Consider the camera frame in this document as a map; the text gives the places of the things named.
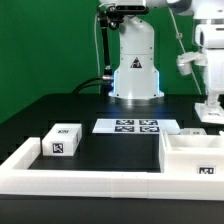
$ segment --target small white block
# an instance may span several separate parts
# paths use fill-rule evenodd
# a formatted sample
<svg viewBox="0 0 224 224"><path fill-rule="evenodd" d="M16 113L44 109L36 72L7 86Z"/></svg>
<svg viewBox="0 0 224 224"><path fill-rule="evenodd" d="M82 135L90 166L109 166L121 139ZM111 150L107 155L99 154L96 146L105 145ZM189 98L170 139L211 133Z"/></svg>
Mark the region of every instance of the small white block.
<svg viewBox="0 0 224 224"><path fill-rule="evenodd" d="M81 124L55 124L42 141L43 155L73 156L81 138Z"/></svg>

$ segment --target black label on cube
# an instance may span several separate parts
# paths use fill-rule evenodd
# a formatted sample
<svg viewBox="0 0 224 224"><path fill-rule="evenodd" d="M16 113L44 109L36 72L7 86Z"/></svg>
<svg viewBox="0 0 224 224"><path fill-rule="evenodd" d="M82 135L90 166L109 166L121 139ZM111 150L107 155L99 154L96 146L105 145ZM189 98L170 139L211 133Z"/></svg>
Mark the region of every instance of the black label on cube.
<svg viewBox="0 0 224 224"><path fill-rule="evenodd" d="M68 134L69 130L58 130L58 134Z"/></svg>
<svg viewBox="0 0 224 224"><path fill-rule="evenodd" d="M64 145L63 143L53 143L53 153L63 153Z"/></svg>
<svg viewBox="0 0 224 224"><path fill-rule="evenodd" d="M219 113L208 113L208 115L210 115L210 116L217 116L217 117L221 116L221 114L219 114Z"/></svg>

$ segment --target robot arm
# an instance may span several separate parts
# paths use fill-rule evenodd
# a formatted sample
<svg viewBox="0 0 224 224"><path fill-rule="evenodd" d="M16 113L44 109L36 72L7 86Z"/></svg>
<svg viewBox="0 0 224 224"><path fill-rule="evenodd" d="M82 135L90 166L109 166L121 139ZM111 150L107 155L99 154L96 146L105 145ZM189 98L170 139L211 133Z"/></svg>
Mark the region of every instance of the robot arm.
<svg viewBox="0 0 224 224"><path fill-rule="evenodd" d="M190 71L191 61L204 67L208 98L205 104L196 103L195 109L202 121L224 124L224 111L218 101L219 95L224 94L224 1L167 0L167 3L175 13L193 15L197 21L194 41L200 52L185 53L177 59L182 74Z"/></svg>
<svg viewBox="0 0 224 224"><path fill-rule="evenodd" d="M167 6L166 0L100 0L102 4L114 5L115 7L126 6L144 6L149 9L161 8Z"/></svg>

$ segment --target green wall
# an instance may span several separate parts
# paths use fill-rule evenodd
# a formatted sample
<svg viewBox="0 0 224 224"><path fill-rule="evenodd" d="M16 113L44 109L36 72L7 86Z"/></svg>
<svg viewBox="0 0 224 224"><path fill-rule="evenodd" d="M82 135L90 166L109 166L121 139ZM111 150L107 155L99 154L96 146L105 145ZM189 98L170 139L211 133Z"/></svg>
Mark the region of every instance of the green wall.
<svg viewBox="0 0 224 224"><path fill-rule="evenodd" d="M94 17L98 0L0 1L0 122L48 93L69 93L97 76ZM176 55L181 53L167 9L143 17L156 32L155 65L161 90L197 94L193 79L181 77ZM192 18L178 17L188 51ZM109 33L113 68L119 64L118 32ZM102 48L101 68L103 68ZM197 77L203 87L200 75ZM97 90L89 89L88 93Z"/></svg>

